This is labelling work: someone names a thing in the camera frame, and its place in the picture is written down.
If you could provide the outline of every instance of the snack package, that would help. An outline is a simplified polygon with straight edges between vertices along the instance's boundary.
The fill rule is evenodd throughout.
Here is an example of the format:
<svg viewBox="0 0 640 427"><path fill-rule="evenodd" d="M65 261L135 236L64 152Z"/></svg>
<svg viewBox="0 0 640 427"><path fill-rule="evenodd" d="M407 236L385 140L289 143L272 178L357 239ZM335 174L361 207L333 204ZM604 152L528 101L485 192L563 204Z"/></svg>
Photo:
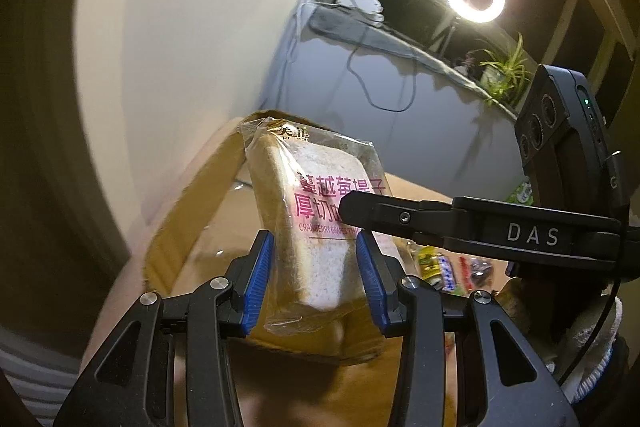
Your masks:
<svg viewBox="0 0 640 427"><path fill-rule="evenodd" d="M365 306L355 256L360 229L341 222L338 206L351 190L389 194L373 145L273 118L241 131L260 218L275 237L266 329L316 331ZM380 233L376 240L403 266L410 260L399 240Z"/></svg>

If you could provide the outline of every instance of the gray wall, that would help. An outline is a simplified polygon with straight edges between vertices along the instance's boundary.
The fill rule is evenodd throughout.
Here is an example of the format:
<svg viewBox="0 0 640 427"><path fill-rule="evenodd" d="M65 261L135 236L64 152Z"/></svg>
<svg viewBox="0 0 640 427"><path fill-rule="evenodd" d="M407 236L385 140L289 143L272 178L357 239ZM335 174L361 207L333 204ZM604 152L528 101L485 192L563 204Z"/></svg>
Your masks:
<svg viewBox="0 0 640 427"><path fill-rule="evenodd" d="M264 105L370 140L386 171L447 196L503 200L522 181L513 120L503 110L420 65L411 108L373 108L346 69L352 49L305 28L289 63L284 52L276 60ZM412 60L363 48L351 68L376 105L398 109L410 101Z"/></svg>

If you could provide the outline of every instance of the white wall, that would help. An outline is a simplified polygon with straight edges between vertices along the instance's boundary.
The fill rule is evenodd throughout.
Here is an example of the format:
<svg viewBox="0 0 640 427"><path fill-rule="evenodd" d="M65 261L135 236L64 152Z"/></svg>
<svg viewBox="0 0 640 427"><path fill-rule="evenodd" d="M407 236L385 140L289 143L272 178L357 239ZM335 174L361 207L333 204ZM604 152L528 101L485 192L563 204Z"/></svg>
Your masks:
<svg viewBox="0 0 640 427"><path fill-rule="evenodd" d="M258 105L297 0L76 0L79 104L129 246L225 121Z"/></svg>
<svg viewBox="0 0 640 427"><path fill-rule="evenodd" d="M272 73L269 107L370 140L386 171L447 196L504 200L524 179L514 122L504 111L422 66L411 108L373 108L346 69L352 49L305 28L284 74ZM398 109L410 101L412 60L363 48L351 67L376 105Z"/></svg>

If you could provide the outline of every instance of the potted plant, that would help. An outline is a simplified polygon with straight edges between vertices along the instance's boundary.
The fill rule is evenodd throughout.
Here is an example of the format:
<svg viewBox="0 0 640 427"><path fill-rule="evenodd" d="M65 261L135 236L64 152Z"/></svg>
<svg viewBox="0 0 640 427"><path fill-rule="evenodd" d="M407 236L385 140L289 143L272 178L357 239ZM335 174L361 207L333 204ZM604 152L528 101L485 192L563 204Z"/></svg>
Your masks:
<svg viewBox="0 0 640 427"><path fill-rule="evenodd" d="M491 50L481 51L489 55L490 60L479 63L479 66L485 66L480 85L491 97L491 102L515 107L531 81L531 73L525 67L522 35L518 33L516 47L506 56Z"/></svg>

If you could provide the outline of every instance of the bread package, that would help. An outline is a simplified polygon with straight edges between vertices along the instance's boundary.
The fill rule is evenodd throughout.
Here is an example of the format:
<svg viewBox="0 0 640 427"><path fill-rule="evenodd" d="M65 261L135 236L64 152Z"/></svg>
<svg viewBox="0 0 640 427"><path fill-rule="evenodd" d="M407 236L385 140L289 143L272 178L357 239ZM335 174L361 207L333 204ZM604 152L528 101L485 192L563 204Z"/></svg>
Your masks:
<svg viewBox="0 0 640 427"><path fill-rule="evenodd" d="M260 218L275 236L266 328L315 331L365 306L360 230L341 222L338 206L351 190L388 194L372 144L273 118L244 124L242 134ZM402 263L391 237L376 238Z"/></svg>

